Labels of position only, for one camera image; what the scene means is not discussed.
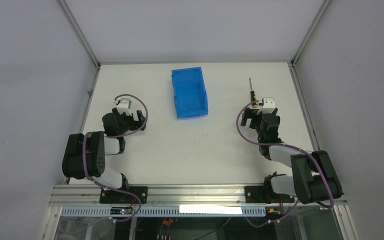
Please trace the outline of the black yellow screwdriver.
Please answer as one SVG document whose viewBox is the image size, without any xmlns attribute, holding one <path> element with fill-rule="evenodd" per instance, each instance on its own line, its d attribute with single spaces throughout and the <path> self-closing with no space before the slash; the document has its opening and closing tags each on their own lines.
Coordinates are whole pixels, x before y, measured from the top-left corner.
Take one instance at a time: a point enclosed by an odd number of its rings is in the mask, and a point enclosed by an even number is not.
<svg viewBox="0 0 384 240">
<path fill-rule="evenodd" d="M 258 107 L 258 99 L 257 99 L 255 91 L 253 89 L 252 79 L 250 77 L 248 78 L 248 82 L 249 82 L 249 86 L 250 86 L 250 98 L 251 98 L 251 102 L 253 102 L 252 107 L 254 109 L 256 109 Z"/>
</svg>

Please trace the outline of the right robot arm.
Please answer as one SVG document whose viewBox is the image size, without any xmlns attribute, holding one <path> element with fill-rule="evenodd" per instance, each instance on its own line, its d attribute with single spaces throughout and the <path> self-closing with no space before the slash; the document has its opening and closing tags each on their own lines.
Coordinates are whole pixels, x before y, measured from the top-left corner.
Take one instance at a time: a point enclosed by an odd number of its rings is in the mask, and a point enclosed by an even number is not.
<svg viewBox="0 0 384 240">
<path fill-rule="evenodd" d="M 281 163 L 292 170 L 291 175 L 274 173 L 264 180 L 263 196 L 271 202 L 282 196 L 296 197 L 302 204 L 317 203 L 332 207 L 343 196 L 343 188 L 325 150 L 306 151 L 286 144 L 279 137 L 281 118 L 277 108 L 261 113 L 245 107 L 238 114 L 236 126 L 249 125 L 257 133 L 257 140 L 249 143 L 258 146 L 260 154 L 269 161 Z"/>
</svg>

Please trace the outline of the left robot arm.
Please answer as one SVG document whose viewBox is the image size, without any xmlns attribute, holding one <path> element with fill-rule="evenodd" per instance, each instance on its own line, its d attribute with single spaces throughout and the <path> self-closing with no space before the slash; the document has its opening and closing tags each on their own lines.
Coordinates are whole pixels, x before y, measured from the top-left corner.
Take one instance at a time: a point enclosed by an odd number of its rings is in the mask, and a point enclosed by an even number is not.
<svg viewBox="0 0 384 240">
<path fill-rule="evenodd" d="M 121 155 L 126 148 L 125 135 L 145 129 L 141 110 L 120 113 L 116 108 L 102 117 L 103 131 L 75 133 L 68 137 L 62 160 L 67 178 L 88 179 L 104 189 L 130 190 L 127 177 L 106 166 L 106 156 Z"/>
</svg>

